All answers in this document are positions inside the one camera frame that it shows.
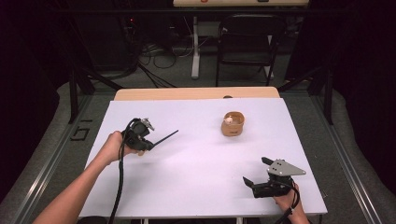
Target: wooden table edge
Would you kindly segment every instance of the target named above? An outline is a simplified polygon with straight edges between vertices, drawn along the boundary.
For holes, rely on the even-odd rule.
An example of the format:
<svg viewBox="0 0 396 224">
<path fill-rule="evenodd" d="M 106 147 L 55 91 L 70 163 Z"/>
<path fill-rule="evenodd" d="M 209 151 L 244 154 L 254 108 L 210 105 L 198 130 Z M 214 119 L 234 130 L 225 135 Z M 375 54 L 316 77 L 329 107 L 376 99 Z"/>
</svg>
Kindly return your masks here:
<svg viewBox="0 0 396 224">
<path fill-rule="evenodd" d="M 174 7 L 306 7 L 309 0 L 277 0 L 268 2 L 257 1 L 207 1 L 199 0 L 174 0 Z"/>
<path fill-rule="evenodd" d="M 163 88 L 121 89 L 115 101 L 132 100 L 195 100 L 233 98 L 280 98 L 275 87 L 208 87 L 208 88 Z"/>
</svg>

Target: human arm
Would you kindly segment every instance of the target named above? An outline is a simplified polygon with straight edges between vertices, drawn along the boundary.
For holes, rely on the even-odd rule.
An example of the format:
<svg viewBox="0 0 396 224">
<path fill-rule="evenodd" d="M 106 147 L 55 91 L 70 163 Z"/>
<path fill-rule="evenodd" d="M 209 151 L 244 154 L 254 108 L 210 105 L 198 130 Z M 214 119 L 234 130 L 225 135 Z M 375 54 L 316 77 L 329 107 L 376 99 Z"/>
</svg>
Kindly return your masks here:
<svg viewBox="0 0 396 224">
<path fill-rule="evenodd" d="M 34 223 L 76 223 L 99 174 L 119 159 L 121 143 L 120 132 L 110 134 L 87 168 L 41 212 Z M 124 156 L 130 153 L 137 151 L 125 146 Z"/>
<path fill-rule="evenodd" d="M 294 183 L 294 187 L 299 190 L 298 185 Z M 282 209 L 283 212 L 288 210 L 294 201 L 294 190 L 291 189 L 287 195 L 274 197 L 276 204 Z M 305 211 L 303 209 L 303 203 L 298 202 L 297 206 L 294 208 L 292 213 L 288 216 L 288 219 L 292 224 L 309 224 L 309 220 L 306 217 Z"/>
</svg>

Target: black cable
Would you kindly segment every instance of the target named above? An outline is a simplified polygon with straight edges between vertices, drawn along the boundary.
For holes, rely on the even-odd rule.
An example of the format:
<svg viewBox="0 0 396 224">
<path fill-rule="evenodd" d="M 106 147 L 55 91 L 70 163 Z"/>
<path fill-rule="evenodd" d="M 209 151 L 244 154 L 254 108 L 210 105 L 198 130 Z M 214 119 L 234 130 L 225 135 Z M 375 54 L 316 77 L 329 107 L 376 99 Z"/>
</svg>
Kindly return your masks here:
<svg viewBox="0 0 396 224">
<path fill-rule="evenodd" d="M 168 88 L 168 87 L 173 87 L 176 88 L 177 86 L 173 85 L 172 83 L 166 81 L 165 79 L 158 77 L 156 75 L 154 75 L 153 73 L 151 73 L 145 66 L 143 66 L 142 64 L 139 64 L 138 67 L 140 69 L 143 70 L 143 72 L 146 73 L 146 75 L 148 76 L 148 78 L 151 80 L 151 82 L 154 84 L 154 86 L 156 88 L 159 88 L 159 86 L 164 87 L 164 88 Z"/>
<path fill-rule="evenodd" d="M 171 63 L 171 65 L 166 66 L 166 67 L 160 67 L 160 66 L 158 66 L 158 65 L 156 64 L 156 60 L 155 60 L 155 59 L 156 59 L 158 56 L 154 56 L 154 60 L 153 60 L 153 64 L 154 64 L 154 66 L 156 66 L 157 68 L 162 68 L 162 69 L 170 68 L 170 67 L 172 67 L 173 65 L 176 64 L 177 56 L 176 56 L 176 54 L 175 54 L 174 52 L 172 52 L 172 56 L 173 56 L 173 59 L 174 59 L 173 62 Z"/>
<path fill-rule="evenodd" d="M 144 47 L 144 50 L 142 50 L 141 55 L 143 56 L 149 56 L 149 57 L 153 57 L 156 54 L 154 52 L 156 51 L 162 51 L 163 49 L 156 46 L 155 44 L 151 44 L 150 47 L 147 46 L 147 44 Z"/>
<path fill-rule="evenodd" d="M 278 182 L 278 181 L 274 181 L 274 182 L 277 183 L 277 184 L 279 184 L 279 185 L 284 185 L 284 186 L 286 186 L 286 187 L 291 188 L 292 190 L 294 190 L 294 198 L 293 198 L 293 202 L 291 203 L 290 208 L 288 208 L 288 210 L 285 211 L 285 213 L 283 214 L 283 216 L 282 216 L 280 219 L 278 219 L 278 220 L 276 221 L 276 224 L 280 224 L 280 223 L 282 223 L 283 220 L 285 220 L 290 214 L 292 214 L 294 208 L 297 207 L 298 203 L 300 202 L 300 192 L 299 192 L 299 191 L 297 190 L 297 188 L 295 188 L 294 186 L 290 186 L 290 185 L 288 185 L 288 184 L 281 183 L 281 182 Z"/>
<path fill-rule="evenodd" d="M 139 63 L 143 64 L 143 65 L 149 65 L 149 62 L 151 62 L 151 56 L 148 56 L 148 62 L 143 63 L 140 59 L 139 59 Z"/>
<path fill-rule="evenodd" d="M 192 46 L 191 49 L 190 49 L 190 52 L 186 54 L 187 49 L 189 48 L 190 45 L 191 45 L 191 44 L 189 43 L 189 40 L 187 40 L 187 41 L 186 41 L 186 46 L 184 47 L 184 49 L 183 49 L 183 51 L 182 51 L 181 53 L 176 54 L 176 53 L 175 53 L 175 50 L 174 50 L 175 55 L 176 55 L 177 57 L 186 57 L 186 56 L 189 56 L 189 55 L 192 53 L 192 49 L 193 49 L 193 46 Z"/>
<path fill-rule="evenodd" d="M 132 122 L 134 122 L 134 119 L 128 123 L 122 136 L 122 142 L 119 149 L 119 170 L 120 170 L 119 189 L 117 191 L 116 201 L 114 202 L 113 211 L 111 212 L 111 216 L 110 216 L 110 220 L 108 221 L 108 224 L 112 224 L 114 222 L 114 217 L 116 215 L 120 203 L 120 198 L 122 194 L 122 185 L 123 185 L 123 154 L 125 151 L 125 136 Z"/>
<path fill-rule="evenodd" d="M 115 80 L 115 79 L 119 79 L 119 78 L 122 78 L 122 77 L 128 77 L 129 75 L 131 75 L 134 72 L 133 70 L 134 69 L 132 69 L 132 68 L 128 68 L 128 69 L 126 69 L 125 71 L 123 71 L 119 75 L 114 75 L 114 76 L 102 75 L 102 76 L 107 78 L 108 80 Z"/>
</svg>

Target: cable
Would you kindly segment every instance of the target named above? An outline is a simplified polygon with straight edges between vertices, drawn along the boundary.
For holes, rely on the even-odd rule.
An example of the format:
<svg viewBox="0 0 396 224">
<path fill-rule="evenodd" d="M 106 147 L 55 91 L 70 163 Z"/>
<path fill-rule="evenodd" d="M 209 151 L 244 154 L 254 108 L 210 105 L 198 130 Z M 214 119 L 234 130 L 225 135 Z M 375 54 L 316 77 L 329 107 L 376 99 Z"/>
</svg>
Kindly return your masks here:
<svg viewBox="0 0 396 224">
<path fill-rule="evenodd" d="M 109 224 L 112 224 L 114 222 L 114 217 L 116 215 L 117 209 L 119 207 L 119 203 L 120 203 L 120 198 L 121 198 L 121 194 L 122 194 L 122 185 L 123 185 L 123 155 L 124 155 L 124 151 L 125 151 L 125 136 L 126 133 L 128 132 L 129 127 L 131 126 L 132 122 L 134 122 L 135 119 L 131 120 L 128 125 L 125 128 L 125 131 L 123 133 L 122 136 L 122 142 L 121 142 L 121 146 L 119 149 L 119 170 L 120 170 L 120 181 L 119 181 L 119 189 L 117 191 L 117 196 L 116 196 L 116 201 L 114 202 L 114 206 L 113 206 L 113 211 L 111 212 L 111 216 L 110 216 L 110 220 L 108 221 Z"/>
<path fill-rule="evenodd" d="M 191 29 L 190 29 L 189 23 L 188 23 L 187 20 L 186 20 L 186 17 L 183 17 L 183 19 L 184 19 L 184 23 L 186 23 L 187 29 L 189 29 L 190 36 L 192 36 L 192 31 L 191 31 Z M 193 50 L 194 50 L 194 42 L 191 41 L 190 52 L 188 52 L 188 53 L 185 54 L 185 55 L 179 55 L 178 57 L 187 57 L 187 56 L 189 56 L 189 55 L 193 52 Z"/>
<path fill-rule="evenodd" d="M 144 49 L 145 49 L 145 51 L 142 51 L 141 54 L 143 54 L 144 56 L 146 56 L 146 54 L 148 54 L 149 57 L 155 56 L 155 55 L 151 54 L 152 52 L 156 52 L 156 51 L 162 52 L 163 51 L 163 48 L 159 47 L 156 44 L 151 44 L 151 43 L 147 44 L 144 47 Z"/>
<path fill-rule="evenodd" d="M 172 51 L 176 54 L 177 57 L 183 58 L 183 57 L 187 57 L 191 54 L 192 48 L 189 48 L 189 39 L 190 39 L 190 37 L 188 37 L 188 39 L 186 40 L 186 46 L 184 47 L 184 49 L 182 49 L 183 51 L 181 53 L 179 53 L 179 54 L 175 53 L 175 50 L 179 49 L 179 48 L 172 48 Z"/>
<path fill-rule="evenodd" d="M 177 60 L 177 56 L 176 56 L 176 54 L 175 54 L 174 52 L 172 52 L 172 55 L 173 55 L 173 59 L 174 59 L 174 60 L 173 60 L 173 62 L 171 63 L 171 65 L 166 66 L 166 67 L 160 67 L 160 66 L 158 66 L 157 63 L 156 63 L 156 58 L 157 58 L 157 56 L 155 56 L 155 57 L 154 57 L 154 60 L 153 60 L 154 66 L 156 66 L 157 68 L 162 68 L 162 69 L 172 67 L 173 65 L 176 64 L 176 60 Z"/>
<path fill-rule="evenodd" d="M 168 81 L 166 81 L 165 79 L 161 78 L 161 77 L 157 77 L 156 75 L 154 75 L 153 73 L 151 73 L 145 66 L 143 66 L 142 64 L 139 64 L 138 67 L 140 69 L 143 70 L 143 72 L 146 73 L 146 75 L 148 76 L 148 78 L 151 80 L 152 84 L 154 84 L 154 86 L 156 88 L 159 87 L 164 87 L 164 88 L 169 88 L 169 87 L 173 87 L 176 88 L 177 86 L 169 83 Z"/>
<path fill-rule="evenodd" d="M 290 208 L 289 208 L 288 210 L 286 210 L 285 213 L 283 214 L 283 216 L 282 216 L 280 219 L 278 219 L 278 220 L 276 221 L 276 224 L 280 224 L 280 223 L 282 223 L 283 220 L 285 220 L 290 214 L 292 214 L 294 208 L 297 207 L 298 203 L 300 202 L 300 192 L 297 190 L 297 188 L 294 187 L 294 182 L 292 183 L 293 186 L 290 186 L 290 185 L 288 185 L 288 184 L 281 183 L 281 182 L 278 182 L 278 181 L 274 181 L 274 183 L 277 183 L 277 184 L 279 184 L 279 185 L 284 185 L 284 186 L 286 186 L 286 187 L 291 188 L 291 189 L 294 190 L 293 202 L 291 203 Z"/>
<path fill-rule="evenodd" d="M 111 75 L 111 76 L 107 76 L 107 75 L 102 74 L 102 77 L 105 77 L 108 80 L 115 80 L 115 79 L 119 79 L 119 78 L 122 78 L 122 77 L 128 77 L 129 75 L 131 75 L 134 72 L 133 70 L 134 69 L 132 69 L 132 68 L 128 68 L 125 71 L 123 71 L 121 74 Z"/>
<path fill-rule="evenodd" d="M 205 40 L 200 44 L 200 45 L 198 45 L 198 47 L 201 47 L 208 39 L 211 39 L 211 38 L 213 38 L 213 36 L 207 36 L 206 38 L 205 38 Z"/>
<path fill-rule="evenodd" d="M 151 61 L 151 57 L 148 57 L 148 62 L 143 63 L 140 59 L 139 59 L 139 63 L 143 64 L 143 65 L 149 65 L 149 62 Z"/>
</svg>

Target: chair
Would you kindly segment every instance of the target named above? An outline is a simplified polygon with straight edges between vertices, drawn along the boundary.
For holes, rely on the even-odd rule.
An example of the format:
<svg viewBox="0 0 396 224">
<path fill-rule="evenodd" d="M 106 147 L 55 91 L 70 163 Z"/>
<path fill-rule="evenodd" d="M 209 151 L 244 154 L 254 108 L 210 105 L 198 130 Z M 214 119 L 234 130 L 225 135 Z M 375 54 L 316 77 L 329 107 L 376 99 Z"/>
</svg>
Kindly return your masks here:
<svg viewBox="0 0 396 224">
<path fill-rule="evenodd" d="M 235 14 L 219 25 L 216 86 L 219 85 L 220 64 L 270 66 L 266 86 L 270 83 L 279 39 L 286 22 L 274 15 Z"/>
</svg>

